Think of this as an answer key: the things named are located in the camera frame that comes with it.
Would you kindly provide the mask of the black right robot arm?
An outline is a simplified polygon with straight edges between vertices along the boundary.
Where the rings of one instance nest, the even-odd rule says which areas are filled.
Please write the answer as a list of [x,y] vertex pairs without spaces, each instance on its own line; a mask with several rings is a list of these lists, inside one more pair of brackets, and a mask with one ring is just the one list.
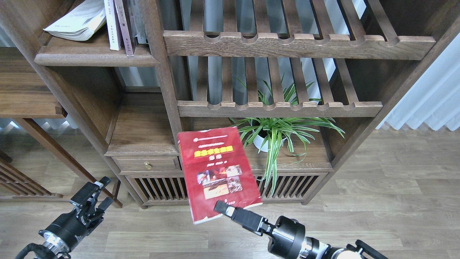
[[374,259],[386,258],[361,240],[356,240],[355,246],[348,244],[345,248],[332,247],[306,236],[303,224],[285,216],[280,216],[276,224],[271,224],[263,216],[243,208],[235,208],[223,201],[217,201],[214,210],[248,231],[259,236],[269,235],[268,252],[284,259],[364,259],[366,257],[363,253]]

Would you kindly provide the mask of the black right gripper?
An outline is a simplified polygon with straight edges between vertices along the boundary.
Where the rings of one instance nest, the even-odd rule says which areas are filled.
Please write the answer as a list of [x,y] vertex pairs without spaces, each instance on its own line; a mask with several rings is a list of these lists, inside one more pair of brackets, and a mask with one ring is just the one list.
[[236,208],[223,201],[217,201],[214,210],[231,218],[243,228],[258,236],[271,236],[268,252],[285,259],[297,259],[305,238],[305,226],[296,220],[280,216],[276,227],[250,210]]

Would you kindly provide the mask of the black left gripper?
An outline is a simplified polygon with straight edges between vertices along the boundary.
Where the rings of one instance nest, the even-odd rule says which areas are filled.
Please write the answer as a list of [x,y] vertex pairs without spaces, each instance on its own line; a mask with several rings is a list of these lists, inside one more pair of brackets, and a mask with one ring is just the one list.
[[[106,197],[95,208],[97,198],[102,190],[111,182],[108,177],[103,177],[94,183],[87,182],[71,199],[77,213],[64,213],[57,217],[47,228],[39,231],[39,235],[46,240],[58,237],[71,252],[88,235],[87,227],[97,227],[105,214],[105,210],[113,203],[113,199]],[[85,225],[77,219],[77,214],[85,215]]]

